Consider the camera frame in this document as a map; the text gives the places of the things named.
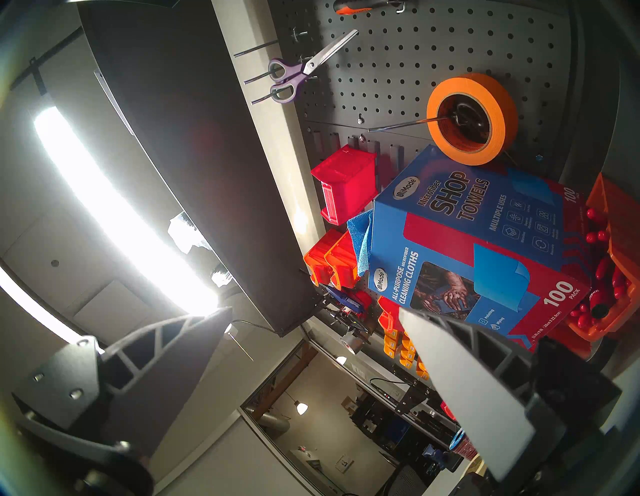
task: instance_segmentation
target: orange storage bin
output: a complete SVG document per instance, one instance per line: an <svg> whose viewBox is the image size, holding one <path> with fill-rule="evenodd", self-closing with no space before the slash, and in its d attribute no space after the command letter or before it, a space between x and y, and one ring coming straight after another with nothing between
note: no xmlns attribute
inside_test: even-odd
<svg viewBox="0 0 640 496"><path fill-rule="evenodd" d="M309 267L311 271L311 281L313 281L316 286L319 283L329 284L331 276L333 275L333 269L324 259L324 254L338 242L341 236L341 232L330 229L303 257L305 264L307 264L307 267Z"/></svg>
<svg viewBox="0 0 640 496"><path fill-rule="evenodd" d="M358 277L358 259L353 251L353 242L349 231L324 254L324 259L333 269L331 282L337 289L354 287L360 280Z"/></svg>
<svg viewBox="0 0 640 496"><path fill-rule="evenodd" d="M567 325L581 338L596 341L606 333L617 331L640 307L640 205L611 181L600 174L587 205L608 217L607 232L609 255L620 268L631 286L627 294L616 301L606 317L588 329L580 329L577 323L565 319Z"/></svg>

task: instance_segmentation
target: ceiling light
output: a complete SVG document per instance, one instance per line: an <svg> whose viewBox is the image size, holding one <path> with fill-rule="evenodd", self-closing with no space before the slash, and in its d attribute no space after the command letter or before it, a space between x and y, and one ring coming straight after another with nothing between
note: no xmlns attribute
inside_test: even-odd
<svg viewBox="0 0 640 496"><path fill-rule="evenodd" d="M309 405L307 405L306 403L300 403L299 401L296 401L294 404L296 405L296 410L300 415L305 413L307 411L307 408L309 408Z"/></svg>
<svg viewBox="0 0 640 496"><path fill-rule="evenodd" d="M188 314L205 316L213 312L218 307L216 294L120 196L58 108L40 112L35 127L74 194L136 268Z"/></svg>
<svg viewBox="0 0 640 496"><path fill-rule="evenodd" d="M11 279L11 276L2 267L0 267L0 287L31 317L66 342L75 344L83 337L64 322L55 318L46 308L29 296L24 289ZM104 352L101 348L98 348L98 351L100 353Z"/></svg>

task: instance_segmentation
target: black cable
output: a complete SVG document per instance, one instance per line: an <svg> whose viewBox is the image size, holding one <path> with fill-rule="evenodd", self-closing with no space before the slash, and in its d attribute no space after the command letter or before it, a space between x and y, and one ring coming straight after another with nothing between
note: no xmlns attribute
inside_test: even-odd
<svg viewBox="0 0 640 496"><path fill-rule="evenodd" d="M274 331L273 329L268 328L268 327L265 327L265 326L261 326L261 325L259 325L259 324L254 324L253 322L243 321L242 319L236 319L236 320L233 320L233 321L231 321L231 322L229 322L229 323L230 323L230 324L233 324L234 322L242 322L242 323L244 323L244 324L249 324L250 326L259 327L260 329L265 329L265 330L267 330L267 331L269 331L269 332L273 332L274 334L279 335L279 334L278 334L276 331Z"/></svg>
<svg viewBox="0 0 640 496"><path fill-rule="evenodd" d="M406 384L408 386L412 386L412 384L409 384L408 382L390 381L389 379L383 379L382 377L374 377L373 379L369 379L369 384L371 384L373 386L373 382L372 381L384 381L384 382L391 382L391 384Z"/></svg>

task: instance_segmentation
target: masking tape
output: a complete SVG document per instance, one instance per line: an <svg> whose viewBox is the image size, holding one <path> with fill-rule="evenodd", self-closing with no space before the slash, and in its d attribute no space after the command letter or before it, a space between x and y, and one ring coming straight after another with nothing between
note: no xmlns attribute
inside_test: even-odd
<svg viewBox="0 0 640 496"><path fill-rule="evenodd" d="M489 119L489 138L483 145L466 138L453 120L428 122L431 138L449 158L466 165L482 165L507 149L518 132L518 111L507 90L485 74L465 74L442 81L427 103L427 118L444 116L453 95L466 95L483 108Z"/></svg>

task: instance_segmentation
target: storage box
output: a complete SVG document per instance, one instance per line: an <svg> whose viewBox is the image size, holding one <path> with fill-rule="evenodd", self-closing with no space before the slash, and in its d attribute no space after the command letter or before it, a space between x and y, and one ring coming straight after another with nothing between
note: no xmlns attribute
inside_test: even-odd
<svg viewBox="0 0 640 496"><path fill-rule="evenodd" d="M588 295L583 198L428 147L374 201L369 287L532 348Z"/></svg>

